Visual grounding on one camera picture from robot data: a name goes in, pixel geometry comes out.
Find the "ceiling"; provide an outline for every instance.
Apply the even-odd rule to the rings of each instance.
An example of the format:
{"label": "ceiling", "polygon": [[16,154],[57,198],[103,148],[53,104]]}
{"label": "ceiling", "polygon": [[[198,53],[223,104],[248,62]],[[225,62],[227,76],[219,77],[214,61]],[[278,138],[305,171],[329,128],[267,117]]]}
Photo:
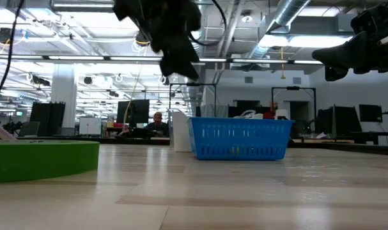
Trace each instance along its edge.
{"label": "ceiling", "polygon": [[[94,3],[110,4],[110,1],[94,1]],[[229,4],[235,1],[218,1],[224,11],[227,11]],[[55,1],[56,4],[84,4],[85,1]],[[224,32],[221,23],[221,15],[217,8],[210,1],[197,1],[200,5],[202,18],[201,39],[205,41],[217,41],[221,39]],[[244,55],[250,52],[260,41],[259,27],[262,17],[276,10],[277,1],[244,1],[240,12],[233,12],[231,15],[231,25],[237,19],[235,27],[232,28],[232,39],[225,37],[223,49],[226,49],[226,56],[232,54]],[[334,17],[346,7],[351,7],[349,13],[355,13],[360,6],[349,1],[311,1],[304,8],[299,17]],[[14,54],[31,54],[42,56],[158,56],[152,52],[150,47],[139,47],[135,43],[135,35],[138,31],[136,25],[130,20],[118,21],[110,8],[102,10],[90,10],[89,8],[62,8],[55,7],[28,7],[22,10],[17,24]],[[241,14],[244,10],[250,10],[252,20],[242,22]],[[13,10],[0,8],[0,29],[12,27],[14,20]],[[314,48],[290,47],[283,49],[270,49],[267,53],[271,59],[298,59],[312,60],[311,53]],[[0,43],[0,54],[7,54],[8,46]],[[202,57],[218,57],[218,47],[205,47],[198,50]],[[5,60],[0,59],[0,81],[5,69]],[[196,66],[197,71],[203,71],[204,81],[210,80],[214,75],[208,69],[209,65]],[[264,70],[275,72],[282,68],[281,65],[270,65]],[[309,71],[314,67],[289,65],[287,70]],[[222,75],[223,84],[231,84],[235,79],[231,79],[234,70],[227,68]],[[13,61],[8,78],[5,82],[3,95],[0,98],[0,108],[5,107],[28,107],[36,100],[50,100],[50,87],[37,86],[30,82],[33,75],[41,77],[53,83],[54,63],[43,62],[19,62]],[[116,63],[76,63],[75,72],[79,77],[79,92],[77,94],[78,114],[95,114],[96,116],[110,116],[115,114],[118,100],[152,99],[152,112],[157,110],[166,111],[169,100],[169,86],[164,86],[158,65],[116,64]],[[91,85],[84,83],[85,77],[98,79]],[[185,83],[187,79],[182,76],[170,77],[171,83]],[[112,89],[120,92],[119,97],[109,96],[105,89]],[[186,86],[178,88],[176,96],[173,98],[173,107],[181,109],[187,114],[192,113],[192,108],[199,104],[201,99],[201,89],[188,88]],[[94,109],[83,109],[81,104],[87,103]]]}

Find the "white container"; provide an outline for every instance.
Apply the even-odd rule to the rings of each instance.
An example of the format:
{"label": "white container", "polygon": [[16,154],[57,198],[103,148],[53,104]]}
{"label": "white container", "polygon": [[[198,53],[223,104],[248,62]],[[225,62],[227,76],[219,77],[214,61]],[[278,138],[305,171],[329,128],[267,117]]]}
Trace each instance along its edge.
{"label": "white container", "polygon": [[182,112],[173,112],[174,150],[176,152],[191,152],[191,142],[188,132],[188,117]]}

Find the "metal frame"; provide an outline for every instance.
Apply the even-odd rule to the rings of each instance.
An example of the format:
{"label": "metal frame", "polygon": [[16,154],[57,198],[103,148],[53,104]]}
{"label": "metal frame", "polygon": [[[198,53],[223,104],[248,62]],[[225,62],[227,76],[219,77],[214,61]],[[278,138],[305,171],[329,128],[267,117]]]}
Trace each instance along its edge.
{"label": "metal frame", "polygon": [[290,91],[300,91],[301,89],[310,89],[313,91],[313,102],[314,102],[314,120],[317,118],[317,104],[316,104],[316,88],[310,87],[298,87],[298,86],[288,86],[288,87],[272,87],[272,103],[274,102],[274,90],[275,89],[285,89]]}
{"label": "metal frame", "polygon": [[217,85],[216,84],[202,84],[202,83],[170,83],[169,84],[169,107],[168,109],[171,109],[171,91],[173,86],[195,86],[195,87],[200,87],[200,86],[213,86],[214,88],[214,105],[215,109],[213,110],[213,116],[216,118],[217,117]]}

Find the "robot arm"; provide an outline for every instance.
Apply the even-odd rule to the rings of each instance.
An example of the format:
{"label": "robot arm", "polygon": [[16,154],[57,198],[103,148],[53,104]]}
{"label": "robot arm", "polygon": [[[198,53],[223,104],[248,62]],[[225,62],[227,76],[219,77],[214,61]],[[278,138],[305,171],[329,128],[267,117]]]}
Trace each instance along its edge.
{"label": "robot arm", "polygon": [[326,66],[326,81],[378,70],[388,72],[388,1],[365,10],[351,22],[355,36],[343,45],[316,50],[314,59]]}

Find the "ventilation duct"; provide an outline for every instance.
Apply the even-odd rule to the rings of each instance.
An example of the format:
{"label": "ventilation duct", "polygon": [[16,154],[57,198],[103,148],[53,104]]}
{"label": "ventilation duct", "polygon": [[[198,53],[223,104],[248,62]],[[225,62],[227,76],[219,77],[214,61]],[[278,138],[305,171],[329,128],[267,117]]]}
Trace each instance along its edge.
{"label": "ventilation duct", "polygon": [[[263,16],[260,24],[260,42],[248,53],[247,58],[261,59],[268,52],[270,47],[263,46],[263,37],[267,32],[282,28],[280,32],[288,33],[290,24],[297,15],[309,4],[310,0],[281,0],[277,10],[269,15]],[[242,70],[257,70],[260,66],[254,64],[242,66]]]}

